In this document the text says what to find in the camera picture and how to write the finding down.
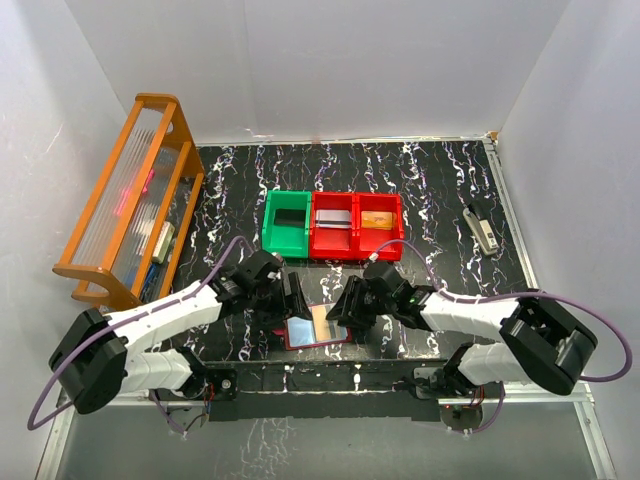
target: small tool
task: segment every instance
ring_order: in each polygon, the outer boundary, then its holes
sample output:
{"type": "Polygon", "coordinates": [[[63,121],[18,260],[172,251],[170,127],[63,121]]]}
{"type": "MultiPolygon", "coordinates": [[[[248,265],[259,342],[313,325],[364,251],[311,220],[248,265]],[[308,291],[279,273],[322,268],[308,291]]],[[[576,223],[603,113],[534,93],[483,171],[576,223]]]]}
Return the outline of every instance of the small tool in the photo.
{"type": "Polygon", "coordinates": [[[471,202],[462,212],[473,235],[478,240],[482,253],[493,255],[498,251],[498,242],[491,229],[488,217],[478,202],[471,202]]]}

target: white panel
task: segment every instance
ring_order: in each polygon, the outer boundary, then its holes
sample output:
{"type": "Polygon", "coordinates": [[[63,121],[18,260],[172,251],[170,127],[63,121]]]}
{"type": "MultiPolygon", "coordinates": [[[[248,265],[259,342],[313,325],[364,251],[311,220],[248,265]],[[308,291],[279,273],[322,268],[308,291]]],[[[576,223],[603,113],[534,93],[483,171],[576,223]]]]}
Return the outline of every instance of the white panel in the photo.
{"type": "Polygon", "coordinates": [[[125,114],[62,0],[0,2],[0,30],[0,465],[22,479],[49,433],[26,428],[48,357],[84,308],[51,267],[125,114]]]}
{"type": "MultiPolygon", "coordinates": [[[[511,197],[541,287],[609,315],[640,353],[640,4],[574,1],[500,134],[511,197]]],[[[617,371],[615,338],[586,373],[617,371]]],[[[619,478],[637,479],[640,369],[592,384],[619,478]]]]}
{"type": "Polygon", "coordinates": [[[197,142],[251,139],[242,1],[66,2],[125,108],[171,93],[197,142]]]}
{"type": "Polygon", "coordinates": [[[67,0],[125,107],[196,142],[498,129],[568,0],[67,0]]]}
{"type": "Polygon", "coordinates": [[[260,134],[499,129],[566,1],[246,0],[260,134]]]}

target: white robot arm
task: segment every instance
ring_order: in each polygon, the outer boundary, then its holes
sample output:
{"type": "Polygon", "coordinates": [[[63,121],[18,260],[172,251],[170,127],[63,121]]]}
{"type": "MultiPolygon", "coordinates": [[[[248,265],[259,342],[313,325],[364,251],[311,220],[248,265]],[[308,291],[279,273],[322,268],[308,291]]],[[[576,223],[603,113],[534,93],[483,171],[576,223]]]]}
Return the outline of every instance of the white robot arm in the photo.
{"type": "Polygon", "coordinates": [[[409,328],[456,331],[493,340],[462,345],[425,388],[467,394],[489,382],[535,382],[558,395],[573,390],[597,346],[591,331],[547,298],[491,301],[453,296],[429,285],[412,286],[395,267],[374,262],[352,276],[327,315],[345,327],[370,328],[392,315],[409,328]]]}
{"type": "Polygon", "coordinates": [[[221,269],[208,284],[195,282],[124,312],[102,315],[95,308],[86,310],[58,345],[49,366],[79,413],[94,412],[119,393],[143,389],[163,388],[195,397],[210,379],[191,350],[145,352],[176,334],[246,308],[254,311],[254,321],[264,329],[281,327],[293,315],[311,320],[297,274],[289,274],[291,293],[287,295],[278,275],[281,269],[280,259],[260,250],[234,267],[221,269]],[[111,331],[116,325],[120,326],[117,332],[111,331]],[[99,332],[104,334],[79,351],[99,332]],[[67,358],[73,361],[58,372],[67,358]]]}

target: tabletop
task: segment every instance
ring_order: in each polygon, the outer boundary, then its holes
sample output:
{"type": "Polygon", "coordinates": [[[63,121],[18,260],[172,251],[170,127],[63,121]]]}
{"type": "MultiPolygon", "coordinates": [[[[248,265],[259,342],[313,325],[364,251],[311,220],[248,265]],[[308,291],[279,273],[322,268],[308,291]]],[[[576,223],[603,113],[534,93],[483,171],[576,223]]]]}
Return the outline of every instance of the tabletop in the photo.
{"type": "MultiPolygon", "coordinates": [[[[492,295],[527,288],[482,140],[245,145],[199,149],[207,172],[173,282],[174,291],[204,278],[229,241],[244,235],[260,248],[269,190],[397,193],[405,238],[431,262],[449,290],[492,295]],[[489,215],[500,248],[485,257],[462,217],[471,200],[489,215]]],[[[228,262],[246,256],[237,248],[228,262]]],[[[421,259],[405,248],[397,265],[414,284],[428,283],[421,259]]],[[[362,265],[287,260],[309,305],[335,302],[362,265]]],[[[446,359],[471,337],[425,332],[379,319],[352,341],[288,351],[282,337],[252,326],[250,314],[181,333],[163,348],[189,346],[204,362],[446,359]]]]}

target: wooden rack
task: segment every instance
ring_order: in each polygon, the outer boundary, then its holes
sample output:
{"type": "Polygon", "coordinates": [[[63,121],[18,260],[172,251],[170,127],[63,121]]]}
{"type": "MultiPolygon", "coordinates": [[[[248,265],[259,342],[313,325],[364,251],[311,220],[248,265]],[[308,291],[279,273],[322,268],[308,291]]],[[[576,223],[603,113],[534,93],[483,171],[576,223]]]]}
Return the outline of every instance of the wooden rack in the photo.
{"type": "Polygon", "coordinates": [[[80,280],[71,297],[114,310],[141,293],[165,220],[176,217],[170,259],[153,298],[166,296],[178,266],[204,169],[178,99],[141,93],[53,271],[80,280]],[[182,201],[184,214],[176,210],[182,201]]]}

